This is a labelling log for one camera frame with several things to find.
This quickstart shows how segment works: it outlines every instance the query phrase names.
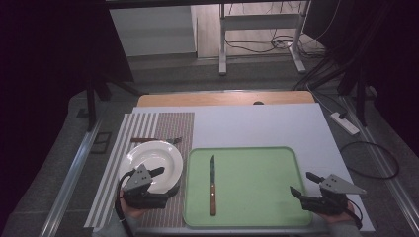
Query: wooden knife handle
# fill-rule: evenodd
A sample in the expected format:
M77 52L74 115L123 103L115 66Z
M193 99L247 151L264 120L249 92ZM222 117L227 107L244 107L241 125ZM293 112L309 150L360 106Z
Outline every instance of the wooden knife handle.
M136 137L133 137L130 140L130 142L140 142L140 143L142 143L142 142L153 141L153 140L158 140L158 139L157 138L136 138Z
M210 215L216 215L215 184L210 185Z

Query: striped cloth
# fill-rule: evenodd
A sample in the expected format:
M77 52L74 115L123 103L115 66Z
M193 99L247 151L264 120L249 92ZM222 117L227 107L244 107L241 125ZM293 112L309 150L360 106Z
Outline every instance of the striped cloth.
M181 176L181 189L171 197L165 209L148 211L140 220L143 227L181 227L186 164L192 149L194 113L142 113L127 114L118 133L117 141L111 152L105 173L96 193L84 227L101 228L106 225L114 207L116 186L119 180L118 171L121 160L138 143L131 143L132 137L155 137L159 139L182 137L176 147L184 161Z

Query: plate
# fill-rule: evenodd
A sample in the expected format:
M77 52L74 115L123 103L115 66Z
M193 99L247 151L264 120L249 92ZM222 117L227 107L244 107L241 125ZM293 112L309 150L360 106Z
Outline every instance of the plate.
M164 141L149 141L133 148L120 164L119 176L144 164L147 170L164 167L164 173L153 179L149 192L165 194L178 182L183 170L182 155L170 143Z

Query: power strip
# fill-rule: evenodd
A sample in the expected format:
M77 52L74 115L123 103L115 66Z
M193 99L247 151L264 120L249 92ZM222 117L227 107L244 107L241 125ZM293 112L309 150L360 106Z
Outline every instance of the power strip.
M335 112L330 117L335 120L342 128L344 128L346 131L348 131L349 134L355 135L360 132L359 129L357 129L355 126L353 126L348 120L345 118L339 118L339 113Z

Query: green tray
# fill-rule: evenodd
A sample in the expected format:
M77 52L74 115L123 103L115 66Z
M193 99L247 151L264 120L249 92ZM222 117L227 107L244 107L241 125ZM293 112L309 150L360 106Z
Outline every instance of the green tray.
M215 157L216 216L210 215L210 158ZM194 149L188 159L184 219L191 227L304 226L290 186L304 191L288 147Z

